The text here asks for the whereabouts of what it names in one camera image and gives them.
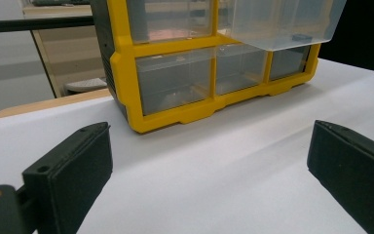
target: wooden table edge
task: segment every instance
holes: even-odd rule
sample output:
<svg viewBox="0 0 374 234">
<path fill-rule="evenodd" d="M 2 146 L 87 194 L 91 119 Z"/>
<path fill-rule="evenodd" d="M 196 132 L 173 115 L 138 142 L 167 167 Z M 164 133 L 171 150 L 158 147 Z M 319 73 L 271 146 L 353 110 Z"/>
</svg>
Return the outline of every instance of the wooden table edge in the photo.
<svg viewBox="0 0 374 234">
<path fill-rule="evenodd" d="M 37 111 L 37 110 L 54 108 L 54 107 L 63 106 L 67 104 L 77 103 L 80 101 L 85 101 L 85 100 L 109 97 L 109 96 L 111 96 L 111 94 L 109 93 L 108 89 L 102 89 L 102 90 L 87 92 L 87 93 L 74 95 L 74 96 L 43 100 L 39 102 L 9 107 L 9 108 L 0 110 L 0 118 L 24 114 L 28 112 Z"/>
</svg>

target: plastic bin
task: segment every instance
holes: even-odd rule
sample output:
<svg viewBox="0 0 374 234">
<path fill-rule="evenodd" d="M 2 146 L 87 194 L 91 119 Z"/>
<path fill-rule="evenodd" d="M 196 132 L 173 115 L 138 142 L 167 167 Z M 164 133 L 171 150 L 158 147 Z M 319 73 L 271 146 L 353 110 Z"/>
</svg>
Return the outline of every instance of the plastic bin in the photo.
<svg viewBox="0 0 374 234">
<path fill-rule="evenodd" d="M 127 0 L 135 44 L 211 34 L 213 0 Z"/>
<path fill-rule="evenodd" d="M 310 46 L 305 46 L 273 52 L 270 80 L 279 80 L 302 73 L 305 69 L 310 48 Z"/>
<path fill-rule="evenodd" d="M 217 47 L 216 93 L 228 94 L 263 81 L 266 51 L 245 44 Z"/>
<path fill-rule="evenodd" d="M 218 31 L 267 51 L 331 40 L 346 0 L 219 0 Z"/>
<path fill-rule="evenodd" d="M 212 58 L 213 49 L 138 58 L 143 114 L 208 98 Z"/>
</svg>

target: wall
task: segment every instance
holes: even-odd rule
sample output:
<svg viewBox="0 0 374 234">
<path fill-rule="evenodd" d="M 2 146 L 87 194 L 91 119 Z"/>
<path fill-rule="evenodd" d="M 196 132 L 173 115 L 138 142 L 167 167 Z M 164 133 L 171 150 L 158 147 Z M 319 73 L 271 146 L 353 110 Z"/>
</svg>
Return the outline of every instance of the wall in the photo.
<svg viewBox="0 0 374 234">
<path fill-rule="evenodd" d="M 0 20 L 23 19 L 19 0 L 0 0 Z M 0 110 L 54 98 L 30 32 L 0 33 Z"/>
<path fill-rule="evenodd" d="M 348 0 L 333 39 L 319 56 L 374 70 L 374 1 Z"/>
</svg>

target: yellow plastic frame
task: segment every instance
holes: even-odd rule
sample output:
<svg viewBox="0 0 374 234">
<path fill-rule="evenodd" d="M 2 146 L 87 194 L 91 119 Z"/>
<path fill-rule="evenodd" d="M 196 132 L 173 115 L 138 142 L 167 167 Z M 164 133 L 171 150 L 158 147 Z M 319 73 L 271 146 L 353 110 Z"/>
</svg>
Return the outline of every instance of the yellow plastic frame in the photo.
<svg viewBox="0 0 374 234">
<path fill-rule="evenodd" d="M 162 43 L 137 44 L 131 40 L 131 30 L 126 0 L 108 0 L 108 11 L 114 38 L 115 53 L 110 59 L 114 76 L 116 98 L 126 107 L 130 126 L 139 133 L 149 132 L 174 123 L 187 124 L 212 115 L 222 109 L 249 98 L 258 96 L 274 96 L 290 90 L 313 78 L 318 65 L 320 44 L 311 46 L 309 57 L 303 73 L 295 74 L 279 80 L 270 81 L 270 69 L 273 52 L 268 52 L 262 84 L 219 96 L 215 92 L 216 59 L 211 60 L 211 80 L 209 97 L 144 116 L 138 87 L 135 59 L 154 55 L 177 53 L 201 48 L 239 43 L 217 33 L 218 0 L 212 1 L 212 33 L 208 37 L 194 38 Z"/>
</svg>

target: white surface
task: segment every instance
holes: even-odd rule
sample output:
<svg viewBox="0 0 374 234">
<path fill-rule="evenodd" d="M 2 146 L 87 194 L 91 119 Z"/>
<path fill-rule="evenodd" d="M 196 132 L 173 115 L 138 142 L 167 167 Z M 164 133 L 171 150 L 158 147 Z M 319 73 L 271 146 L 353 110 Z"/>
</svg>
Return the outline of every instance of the white surface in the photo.
<svg viewBox="0 0 374 234">
<path fill-rule="evenodd" d="M 321 60 L 310 83 L 138 135 L 110 97 L 0 119 L 0 184 L 108 121 L 114 172 L 79 233 L 365 233 L 308 172 L 316 119 L 374 139 L 374 72 Z"/>
</svg>

